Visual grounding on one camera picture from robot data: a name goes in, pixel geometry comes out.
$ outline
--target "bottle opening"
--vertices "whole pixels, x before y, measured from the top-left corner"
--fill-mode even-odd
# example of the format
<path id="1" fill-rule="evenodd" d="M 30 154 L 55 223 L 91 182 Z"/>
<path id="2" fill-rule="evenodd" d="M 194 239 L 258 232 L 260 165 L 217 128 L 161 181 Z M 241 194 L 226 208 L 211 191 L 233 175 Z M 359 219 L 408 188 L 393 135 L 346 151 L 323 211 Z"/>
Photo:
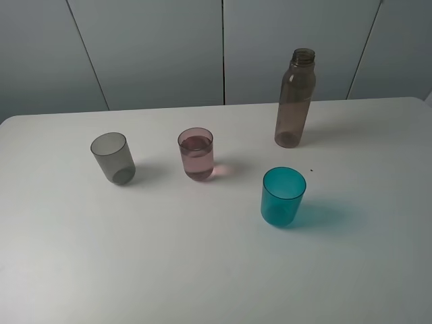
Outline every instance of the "bottle opening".
<path id="1" fill-rule="evenodd" d="M 292 63 L 298 66 L 306 66 L 314 63 L 315 52 L 312 49 L 296 49 L 292 54 Z"/>

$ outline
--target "teal cup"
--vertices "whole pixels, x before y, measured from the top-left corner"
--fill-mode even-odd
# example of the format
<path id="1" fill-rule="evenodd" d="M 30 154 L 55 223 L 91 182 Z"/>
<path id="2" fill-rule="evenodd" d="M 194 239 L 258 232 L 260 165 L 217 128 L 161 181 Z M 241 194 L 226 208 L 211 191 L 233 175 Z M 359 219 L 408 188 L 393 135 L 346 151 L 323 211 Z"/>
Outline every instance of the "teal cup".
<path id="1" fill-rule="evenodd" d="M 306 191 L 306 180 L 289 167 L 275 167 L 263 179 L 261 215 L 277 227 L 289 225 L 295 218 Z"/>

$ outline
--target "bottle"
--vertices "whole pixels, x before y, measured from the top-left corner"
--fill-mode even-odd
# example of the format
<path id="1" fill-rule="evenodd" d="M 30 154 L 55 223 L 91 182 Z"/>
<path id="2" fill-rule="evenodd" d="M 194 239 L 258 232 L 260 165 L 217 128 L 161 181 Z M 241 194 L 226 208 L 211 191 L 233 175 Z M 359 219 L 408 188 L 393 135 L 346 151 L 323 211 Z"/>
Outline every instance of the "bottle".
<path id="1" fill-rule="evenodd" d="M 296 49 L 290 67 L 283 75 L 279 110 L 277 111 L 275 141 L 292 149 L 300 143 L 315 88 L 315 52 Z"/>

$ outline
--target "pink liquid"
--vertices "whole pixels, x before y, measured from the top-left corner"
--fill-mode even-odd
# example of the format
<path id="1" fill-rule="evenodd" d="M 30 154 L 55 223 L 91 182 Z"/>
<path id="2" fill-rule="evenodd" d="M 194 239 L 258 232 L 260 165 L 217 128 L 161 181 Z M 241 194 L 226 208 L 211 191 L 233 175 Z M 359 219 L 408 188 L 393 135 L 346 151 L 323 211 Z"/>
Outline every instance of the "pink liquid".
<path id="1" fill-rule="evenodd" d="M 191 136 L 180 147 L 184 171 L 189 178 L 202 181 L 213 172 L 213 143 L 204 136 Z"/>

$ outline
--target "transparent cup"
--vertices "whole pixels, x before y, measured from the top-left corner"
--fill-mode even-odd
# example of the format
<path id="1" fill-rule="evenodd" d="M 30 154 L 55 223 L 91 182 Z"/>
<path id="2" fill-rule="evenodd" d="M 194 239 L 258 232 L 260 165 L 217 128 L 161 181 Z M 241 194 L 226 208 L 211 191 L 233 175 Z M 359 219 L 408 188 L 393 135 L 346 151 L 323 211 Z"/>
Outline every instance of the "transparent cup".
<path id="1" fill-rule="evenodd" d="M 275 167 L 263 179 L 261 215 L 277 227 L 289 225 L 295 218 L 306 191 L 306 180 L 294 169 Z"/>
<path id="2" fill-rule="evenodd" d="M 205 128 L 189 128 L 178 136 L 186 175 L 195 180 L 206 180 L 213 172 L 213 135 Z"/>
<path id="3" fill-rule="evenodd" d="M 106 133 L 96 138 L 90 149 L 105 177 L 114 184 L 127 184 L 135 176 L 135 164 L 126 137 Z"/>

